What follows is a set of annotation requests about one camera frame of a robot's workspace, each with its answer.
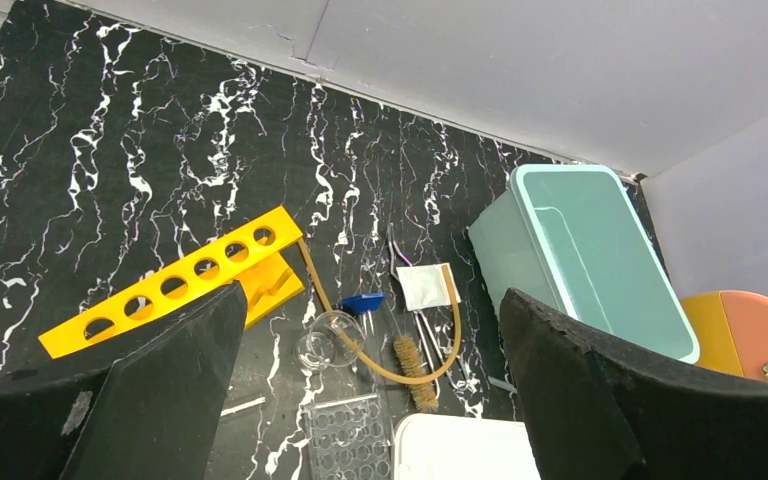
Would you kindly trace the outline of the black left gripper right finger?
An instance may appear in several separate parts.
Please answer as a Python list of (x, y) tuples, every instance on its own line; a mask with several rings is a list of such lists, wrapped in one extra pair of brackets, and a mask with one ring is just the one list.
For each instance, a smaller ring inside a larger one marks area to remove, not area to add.
[(544, 479), (768, 479), (768, 383), (688, 364), (509, 289), (499, 329)]

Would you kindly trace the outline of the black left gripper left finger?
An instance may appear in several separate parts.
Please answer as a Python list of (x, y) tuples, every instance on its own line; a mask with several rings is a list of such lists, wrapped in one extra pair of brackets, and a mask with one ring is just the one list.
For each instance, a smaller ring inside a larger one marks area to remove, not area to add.
[(0, 380), (0, 479), (200, 479), (247, 313), (239, 283)]

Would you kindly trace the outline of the brown bristle tube brush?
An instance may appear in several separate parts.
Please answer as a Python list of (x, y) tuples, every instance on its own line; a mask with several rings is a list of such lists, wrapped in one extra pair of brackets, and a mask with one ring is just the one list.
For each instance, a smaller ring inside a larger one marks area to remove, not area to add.
[[(422, 353), (416, 340), (399, 323), (395, 309), (387, 306), (386, 317), (392, 330), (392, 345), (400, 374), (405, 377), (419, 378), (429, 374)], [(434, 382), (407, 384), (411, 399), (419, 413), (432, 414), (439, 410), (439, 399)]]

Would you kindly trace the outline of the blue capped test tube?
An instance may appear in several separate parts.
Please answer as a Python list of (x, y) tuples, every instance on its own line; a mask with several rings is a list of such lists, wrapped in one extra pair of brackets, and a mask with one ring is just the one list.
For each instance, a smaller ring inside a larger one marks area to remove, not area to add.
[(386, 294), (381, 291), (341, 299), (337, 304), (338, 310), (351, 317), (341, 335), (358, 348), (365, 347), (374, 334), (373, 313), (381, 307), (385, 299)]

